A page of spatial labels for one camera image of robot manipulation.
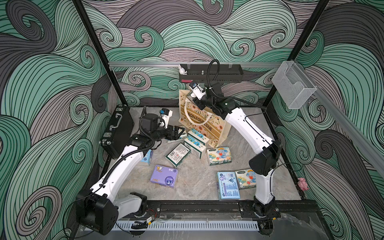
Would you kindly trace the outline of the purple puppy tissue pack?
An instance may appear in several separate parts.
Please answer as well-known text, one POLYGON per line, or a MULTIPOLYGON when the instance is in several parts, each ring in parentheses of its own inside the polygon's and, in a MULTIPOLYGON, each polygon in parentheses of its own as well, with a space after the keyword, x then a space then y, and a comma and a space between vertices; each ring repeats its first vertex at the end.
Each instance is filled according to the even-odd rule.
POLYGON ((161 165, 156 165, 150 182, 174 189, 179 171, 161 165))

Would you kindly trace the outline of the green blue tissue pack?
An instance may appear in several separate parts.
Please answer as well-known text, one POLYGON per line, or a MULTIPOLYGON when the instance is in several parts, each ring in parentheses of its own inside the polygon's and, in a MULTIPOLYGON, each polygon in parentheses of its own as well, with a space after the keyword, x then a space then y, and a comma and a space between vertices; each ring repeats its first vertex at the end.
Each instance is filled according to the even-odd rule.
POLYGON ((188 131, 188 135, 191 136, 192 138, 194 138, 195 140, 197 140, 198 142, 200 142, 203 145, 208 144, 209 141, 210 141, 210 139, 208 137, 206 137, 205 135, 203 135, 202 133, 200 133, 199 131, 197 131, 195 129, 189 130, 188 131))

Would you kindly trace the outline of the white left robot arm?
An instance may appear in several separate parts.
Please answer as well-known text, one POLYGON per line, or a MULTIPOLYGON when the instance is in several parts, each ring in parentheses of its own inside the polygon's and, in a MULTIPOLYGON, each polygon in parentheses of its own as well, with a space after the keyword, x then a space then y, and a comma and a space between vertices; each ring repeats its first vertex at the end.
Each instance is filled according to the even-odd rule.
POLYGON ((132 135, 117 161, 90 189, 81 190, 74 201, 77 223, 101 235, 108 234, 118 220, 133 214, 147 216, 147 197, 133 192, 117 199, 118 191, 144 155, 161 140, 178 140, 184 128, 172 126, 173 112, 161 109, 159 115, 142 111, 139 130, 132 135))

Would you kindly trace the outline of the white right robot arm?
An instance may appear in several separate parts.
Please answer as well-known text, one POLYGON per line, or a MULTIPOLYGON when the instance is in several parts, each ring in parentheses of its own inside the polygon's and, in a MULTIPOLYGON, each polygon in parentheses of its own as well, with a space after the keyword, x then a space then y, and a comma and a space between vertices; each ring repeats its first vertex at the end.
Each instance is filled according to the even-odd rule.
POLYGON ((215 115, 234 127, 252 147, 255 156, 249 160, 249 166, 256 173, 255 212, 262 218, 278 218, 280 213, 276 210, 273 194, 273 174, 281 155, 282 143, 260 130, 244 113, 238 100, 215 93, 219 88, 219 85, 202 88, 194 82, 189 84, 194 104, 201 110, 210 108, 215 115))

